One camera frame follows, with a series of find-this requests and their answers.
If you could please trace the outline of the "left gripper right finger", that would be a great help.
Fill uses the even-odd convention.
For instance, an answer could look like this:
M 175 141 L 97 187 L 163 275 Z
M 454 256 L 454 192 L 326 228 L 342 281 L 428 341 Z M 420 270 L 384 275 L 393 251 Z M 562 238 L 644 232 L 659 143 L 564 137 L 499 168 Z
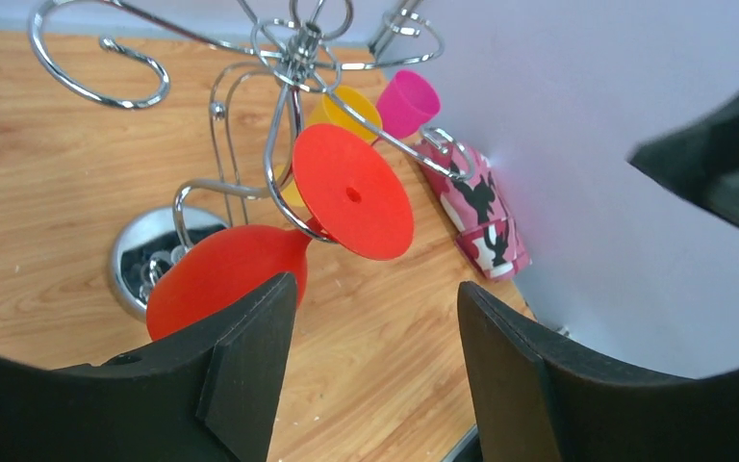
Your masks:
M 626 363 L 473 282 L 457 315 L 486 461 L 739 461 L 739 368 L 687 378 Z

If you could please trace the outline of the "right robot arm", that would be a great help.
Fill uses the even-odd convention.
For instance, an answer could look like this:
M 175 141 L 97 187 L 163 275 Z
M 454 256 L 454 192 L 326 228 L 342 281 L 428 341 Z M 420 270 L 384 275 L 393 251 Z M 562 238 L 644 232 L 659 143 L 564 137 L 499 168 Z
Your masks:
M 739 92 L 704 118 L 639 145 L 628 163 L 739 228 Z

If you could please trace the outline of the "red wine glass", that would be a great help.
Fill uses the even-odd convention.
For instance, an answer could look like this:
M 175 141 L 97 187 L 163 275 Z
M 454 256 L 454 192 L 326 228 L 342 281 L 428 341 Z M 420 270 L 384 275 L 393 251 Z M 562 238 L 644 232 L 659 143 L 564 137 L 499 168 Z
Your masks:
M 305 128 L 293 147 L 294 182 L 309 224 L 370 260 L 403 255 L 414 240 L 409 196 L 392 167 L 341 126 Z M 192 246 L 155 284 L 146 311 L 153 341 L 201 321 L 288 272 L 304 296 L 311 237 L 298 229 L 247 224 L 218 231 Z

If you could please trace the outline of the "yellow wine glass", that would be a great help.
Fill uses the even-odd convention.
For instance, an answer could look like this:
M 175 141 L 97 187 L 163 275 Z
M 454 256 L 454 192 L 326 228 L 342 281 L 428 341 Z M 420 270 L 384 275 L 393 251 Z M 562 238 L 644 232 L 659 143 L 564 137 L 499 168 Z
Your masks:
M 339 86 L 335 90 L 335 95 L 366 122 L 372 125 L 382 123 L 381 115 L 376 110 L 374 103 L 358 90 L 348 86 Z M 323 96 L 321 98 L 317 106 L 306 118 L 305 127 L 322 123 L 341 126 L 367 143 L 372 143 L 376 140 L 376 135 L 370 129 L 366 128 L 361 122 L 349 115 L 346 110 L 338 106 L 330 96 Z M 282 194 L 284 200 L 290 206 L 301 207 L 303 205 L 294 180 L 282 191 Z

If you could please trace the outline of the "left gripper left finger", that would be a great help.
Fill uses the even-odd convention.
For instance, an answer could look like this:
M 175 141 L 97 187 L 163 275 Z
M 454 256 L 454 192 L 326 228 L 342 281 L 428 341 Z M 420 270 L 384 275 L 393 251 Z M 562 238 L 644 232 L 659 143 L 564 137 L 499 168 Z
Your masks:
M 0 461 L 264 461 L 298 287 L 282 273 L 106 363 L 0 357 Z

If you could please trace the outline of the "pink wine glass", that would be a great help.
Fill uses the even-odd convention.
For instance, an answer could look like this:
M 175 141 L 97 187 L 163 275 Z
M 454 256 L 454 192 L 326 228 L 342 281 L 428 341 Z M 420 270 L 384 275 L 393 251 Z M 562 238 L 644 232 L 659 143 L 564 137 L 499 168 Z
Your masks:
M 441 100 L 433 86 L 415 71 L 395 73 L 374 108 L 381 118 L 379 127 L 397 140 L 414 135 L 441 110 Z

